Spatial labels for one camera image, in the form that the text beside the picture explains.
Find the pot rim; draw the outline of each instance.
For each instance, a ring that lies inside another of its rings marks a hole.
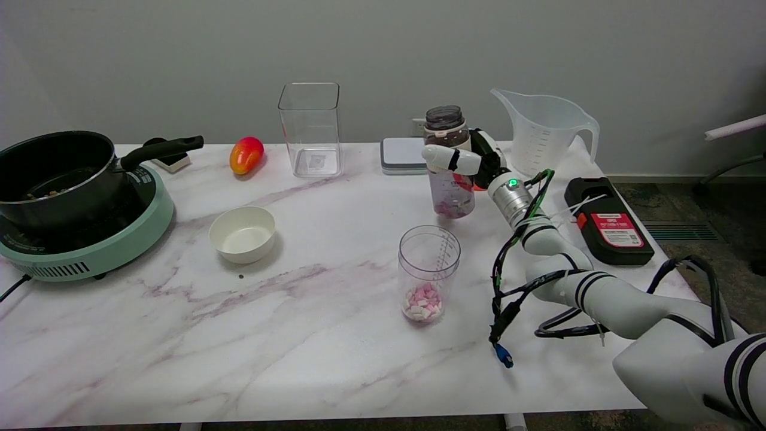
[[[109,169],[113,165],[115,150],[114,150],[114,143],[112,142],[112,140],[109,139],[108,137],[105,137],[101,133],[90,132],[90,131],[87,131],[87,130],[68,130],[66,132],[54,132],[54,133],[48,133],[48,134],[45,134],[45,135],[40,135],[39,137],[30,138],[30,139],[27,139],[27,140],[22,141],[20,143],[16,143],[14,145],[11,145],[10,147],[6,148],[3,151],[0,151],[0,158],[3,157],[3,153],[5,153],[6,151],[10,151],[10,150],[12,150],[14,148],[17,148],[17,147],[20,147],[22,145],[29,144],[29,143],[31,143],[31,142],[33,142],[35,140],[48,139],[48,138],[52,138],[52,137],[59,137],[59,136],[64,136],[64,135],[74,135],[74,134],[78,134],[78,135],[90,135],[92,137],[100,138],[105,143],[108,143],[109,146],[112,147],[112,157],[109,159],[109,162],[107,162],[101,169],[98,170],[98,172],[94,173],[90,178],[86,179],[85,181],[83,181],[80,184],[77,184],[75,187],[70,187],[65,192],[56,193],[55,195],[52,195],[52,196],[43,196],[41,198],[36,198],[36,199],[27,199],[27,200],[20,200],[20,201],[0,201],[0,205],[21,205],[21,204],[25,204],[25,203],[41,202],[41,201],[44,201],[44,200],[57,198],[58,196],[66,195],[67,193],[69,193],[69,192],[71,192],[73,190],[79,189],[80,187],[84,186],[85,184],[90,183],[91,181],[96,179],[96,177],[101,175],[101,173],[103,173],[105,170]]]

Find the marble table surface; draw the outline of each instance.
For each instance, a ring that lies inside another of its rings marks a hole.
[[[426,176],[385,176],[378,144],[360,143],[344,144],[337,178],[294,177],[285,146],[272,145],[242,179],[230,149],[208,145],[180,172],[160,170],[175,220],[149,252],[100,281],[30,281],[0,304],[1,427],[642,407],[611,366],[628,340],[534,336],[561,305],[527,300],[502,339],[515,367],[496,359],[489,272],[511,232],[486,194],[444,224],[462,245],[460,267],[443,319],[419,328],[394,287],[401,235],[438,223]],[[571,178],[601,175],[575,141],[543,209],[565,207]],[[216,255],[207,232],[245,205],[269,209],[278,237],[264,260],[239,266]],[[586,249],[575,225],[561,231]],[[650,242],[648,265],[596,269],[645,288],[666,258]],[[506,287],[524,283],[533,259],[509,253]],[[0,258],[0,286],[20,277]],[[696,298],[676,272],[657,294]],[[589,322],[580,317],[572,323]]]

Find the black cooking pot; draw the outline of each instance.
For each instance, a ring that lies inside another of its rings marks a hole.
[[[139,163],[202,148],[202,137],[144,146],[121,159],[94,132],[58,132],[0,151],[0,215],[22,229],[46,231],[98,220],[119,202],[126,172]]]

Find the red mango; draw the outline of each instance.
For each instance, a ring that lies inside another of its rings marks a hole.
[[[244,175],[253,170],[263,156],[263,143],[254,137],[245,137],[231,149],[229,167],[237,175]]]

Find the table leg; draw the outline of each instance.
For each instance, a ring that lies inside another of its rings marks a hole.
[[[182,423],[178,428],[178,431],[200,431],[202,429],[202,423]]]
[[[524,413],[509,413],[502,415],[502,418],[506,421],[508,431],[527,431]]]

